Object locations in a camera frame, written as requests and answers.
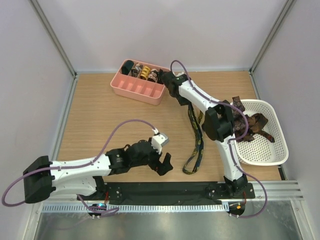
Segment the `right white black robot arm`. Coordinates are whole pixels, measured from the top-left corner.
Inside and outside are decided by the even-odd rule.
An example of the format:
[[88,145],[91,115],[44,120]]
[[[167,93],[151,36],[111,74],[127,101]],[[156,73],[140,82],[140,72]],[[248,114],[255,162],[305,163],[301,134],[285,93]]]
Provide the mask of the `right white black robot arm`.
[[185,73],[175,75],[167,71],[159,79],[181,106],[193,104],[204,114],[202,129],[217,144],[224,167],[225,192],[229,197],[237,198],[247,187],[248,179],[236,155],[232,113],[234,106],[207,94]]

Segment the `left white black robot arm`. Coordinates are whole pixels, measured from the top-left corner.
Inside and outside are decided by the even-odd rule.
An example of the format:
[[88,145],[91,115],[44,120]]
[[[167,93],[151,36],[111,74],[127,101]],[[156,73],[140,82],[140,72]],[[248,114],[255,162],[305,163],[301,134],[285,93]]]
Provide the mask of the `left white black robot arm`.
[[24,201],[39,203],[57,195],[81,195],[101,200],[106,194],[103,177],[127,173],[131,168],[149,166],[159,176],[173,169],[171,155],[161,153],[151,140],[112,149],[94,157],[72,161],[50,161],[38,157],[23,171]]

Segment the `blue yellow floral tie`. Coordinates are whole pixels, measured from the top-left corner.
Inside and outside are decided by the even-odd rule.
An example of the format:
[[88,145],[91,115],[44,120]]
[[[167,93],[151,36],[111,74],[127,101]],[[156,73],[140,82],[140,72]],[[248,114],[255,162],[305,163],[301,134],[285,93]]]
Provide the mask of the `blue yellow floral tie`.
[[[192,175],[195,174],[202,163],[203,159],[203,153],[204,153],[204,137],[202,128],[200,127],[200,123],[203,119],[204,114],[200,111],[198,115],[196,115],[193,105],[190,103],[188,105],[188,117],[191,124],[191,127],[193,129],[194,135],[195,135],[195,143],[194,143],[194,149],[192,151],[191,156],[188,158],[188,160],[184,163],[184,166],[182,167],[182,172],[186,175]],[[197,156],[195,164],[193,166],[192,170],[188,170],[188,164],[194,159],[194,157]]]

